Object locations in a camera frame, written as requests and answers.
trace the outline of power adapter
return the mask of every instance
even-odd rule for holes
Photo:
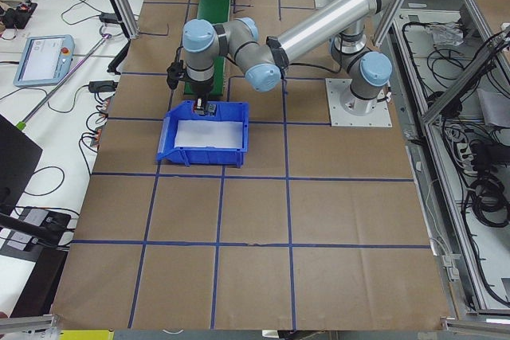
[[[91,93],[114,92],[117,89],[117,84],[113,80],[90,81],[88,91]]]
[[[119,19],[117,19],[117,15],[110,14],[108,12],[101,12],[101,15],[99,15],[99,20],[107,24],[119,24]]]

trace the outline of tablet device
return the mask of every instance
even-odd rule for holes
[[[71,68],[73,51],[71,35],[29,37],[13,84],[17,87],[58,84]]]

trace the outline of green conveyor belt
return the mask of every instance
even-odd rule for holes
[[[223,23],[229,20],[230,0],[200,0],[198,4],[197,19],[204,19],[212,24]],[[223,94],[223,83],[225,77],[225,58],[217,57],[214,60],[214,88],[210,93],[212,96]],[[186,84],[184,93],[192,94],[189,84]]]

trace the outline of light blue joint cap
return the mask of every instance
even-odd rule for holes
[[[255,21],[252,18],[238,18],[238,20],[242,21],[248,26],[249,30],[252,33],[253,39],[255,39],[255,41],[258,41],[258,28],[257,25],[255,24]]]
[[[363,78],[375,87],[386,85],[393,71],[390,59],[379,52],[363,56],[359,69]]]
[[[213,44],[214,27],[207,20],[193,19],[184,25],[182,46],[188,52],[205,51]]]
[[[280,82],[280,69],[274,64],[258,64],[246,71],[245,77],[258,92],[267,92]]]

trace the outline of blue plastic bin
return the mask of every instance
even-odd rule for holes
[[[241,167],[248,151],[247,103],[215,102],[215,115],[197,115],[193,113],[193,101],[183,101],[165,115],[163,129],[159,139],[156,159],[168,159],[175,163],[207,165],[236,165]],[[217,147],[175,147],[175,136],[179,120],[235,121],[243,123],[242,148],[223,149]]]

